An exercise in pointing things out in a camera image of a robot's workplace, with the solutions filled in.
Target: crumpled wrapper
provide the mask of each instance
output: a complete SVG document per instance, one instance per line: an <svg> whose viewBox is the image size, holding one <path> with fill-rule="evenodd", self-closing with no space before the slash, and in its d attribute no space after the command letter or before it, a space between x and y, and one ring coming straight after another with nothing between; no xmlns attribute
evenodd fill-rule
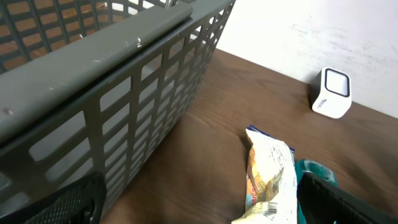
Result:
<svg viewBox="0 0 398 224"><path fill-rule="evenodd" d="M246 129L252 144L246 187L246 213L232 224L296 223L297 178L293 149L258 130Z"/></svg>

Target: small white speaker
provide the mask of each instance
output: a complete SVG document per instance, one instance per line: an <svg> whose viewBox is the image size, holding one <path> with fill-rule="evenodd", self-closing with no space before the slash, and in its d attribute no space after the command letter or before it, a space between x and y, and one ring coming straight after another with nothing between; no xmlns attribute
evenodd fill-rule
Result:
<svg viewBox="0 0 398 224"><path fill-rule="evenodd" d="M341 118L351 106L351 80L333 68L325 67L312 81L310 101L314 112Z"/></svg>

